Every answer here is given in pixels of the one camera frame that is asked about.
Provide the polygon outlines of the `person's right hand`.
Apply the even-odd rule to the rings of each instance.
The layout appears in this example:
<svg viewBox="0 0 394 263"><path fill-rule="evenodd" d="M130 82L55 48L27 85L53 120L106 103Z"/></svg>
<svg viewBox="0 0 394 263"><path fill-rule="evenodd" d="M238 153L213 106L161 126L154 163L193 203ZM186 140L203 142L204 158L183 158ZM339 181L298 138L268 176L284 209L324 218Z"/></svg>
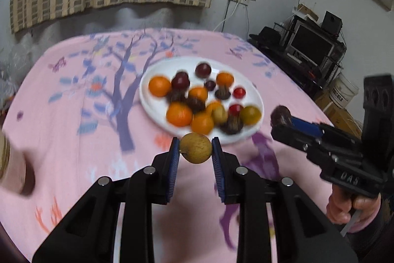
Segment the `person's right hand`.
<svg viewBox="0 0 394 263"><path fill-rule="evenodd" d="M337 185L332 185L332 193L326 207L327 217L337 225L348 224L351 220L351 210L361 212L359 218L349 228L350 233L363 230L376 218L381 207L381 194L377 198L367 198L357 195L352 198L351 194Z"/></svg>

